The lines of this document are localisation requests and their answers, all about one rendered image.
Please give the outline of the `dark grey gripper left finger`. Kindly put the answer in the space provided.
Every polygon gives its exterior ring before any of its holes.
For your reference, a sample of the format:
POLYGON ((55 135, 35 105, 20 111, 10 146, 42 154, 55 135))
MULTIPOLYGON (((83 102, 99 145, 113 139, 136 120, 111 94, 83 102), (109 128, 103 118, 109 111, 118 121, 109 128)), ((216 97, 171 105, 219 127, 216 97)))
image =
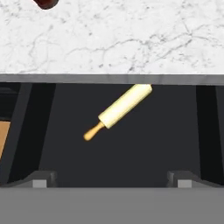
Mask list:
POLYGON ((17 188, 51 188, 57 186, 55 171, 34 171, 24 179, 9 183, 6 187, 17 188))

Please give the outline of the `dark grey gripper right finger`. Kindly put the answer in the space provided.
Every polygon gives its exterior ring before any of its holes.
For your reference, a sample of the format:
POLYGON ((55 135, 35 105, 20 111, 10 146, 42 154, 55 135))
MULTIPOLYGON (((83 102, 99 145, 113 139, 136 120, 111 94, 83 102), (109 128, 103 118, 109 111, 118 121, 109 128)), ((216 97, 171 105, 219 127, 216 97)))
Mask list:
POLYGON ((170 188, 222 188, 222 185, 202 180, 190 171, 168 171, 167 186, 170 188))

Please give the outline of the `open black drawer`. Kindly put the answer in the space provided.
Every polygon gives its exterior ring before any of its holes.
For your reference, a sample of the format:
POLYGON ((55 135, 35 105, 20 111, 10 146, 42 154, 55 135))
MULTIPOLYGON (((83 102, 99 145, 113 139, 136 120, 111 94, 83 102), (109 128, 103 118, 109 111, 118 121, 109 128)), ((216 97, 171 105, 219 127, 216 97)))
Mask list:
POLYGON ((0 184, 50 171, 60 187, 164 187, 169 171, 224 184, 215 87, 155 86, 111 129, 85 141, 123 92, 113 84, 16 84, 0 184))

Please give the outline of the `dark red round object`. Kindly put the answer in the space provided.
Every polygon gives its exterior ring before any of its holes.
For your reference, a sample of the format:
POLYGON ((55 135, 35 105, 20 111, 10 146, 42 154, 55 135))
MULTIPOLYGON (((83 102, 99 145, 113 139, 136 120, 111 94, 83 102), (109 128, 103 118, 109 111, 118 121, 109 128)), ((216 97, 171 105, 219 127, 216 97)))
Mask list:
POLYGON ((40 9, 50 10, 53 8, 59 0, 33 0, 40 9))

